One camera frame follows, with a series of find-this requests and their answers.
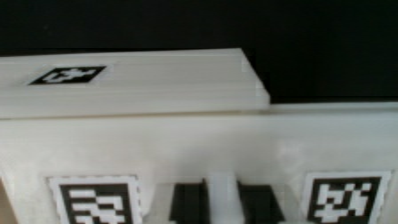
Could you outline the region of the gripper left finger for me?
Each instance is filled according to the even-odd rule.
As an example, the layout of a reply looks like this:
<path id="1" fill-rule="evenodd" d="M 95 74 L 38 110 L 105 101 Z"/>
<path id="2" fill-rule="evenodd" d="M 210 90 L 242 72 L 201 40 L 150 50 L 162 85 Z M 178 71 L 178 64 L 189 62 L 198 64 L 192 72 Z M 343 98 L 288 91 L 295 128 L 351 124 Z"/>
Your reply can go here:
<path id="1" fill-rule="evenodd" d="M 207 181 L 175 185 L 169 220 L 176 224 L 210 224 Z"/>

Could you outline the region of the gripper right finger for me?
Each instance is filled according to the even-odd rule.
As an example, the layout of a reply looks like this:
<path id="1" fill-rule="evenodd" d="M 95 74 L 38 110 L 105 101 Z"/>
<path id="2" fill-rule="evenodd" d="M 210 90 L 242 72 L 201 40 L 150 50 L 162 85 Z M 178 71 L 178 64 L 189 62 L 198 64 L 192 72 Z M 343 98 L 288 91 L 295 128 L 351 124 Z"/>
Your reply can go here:
<path id="1" fill-rule="evenodd" d="M 246 224 L 279 224 L 285 221 L 272 187 L 239 183 Z"/>

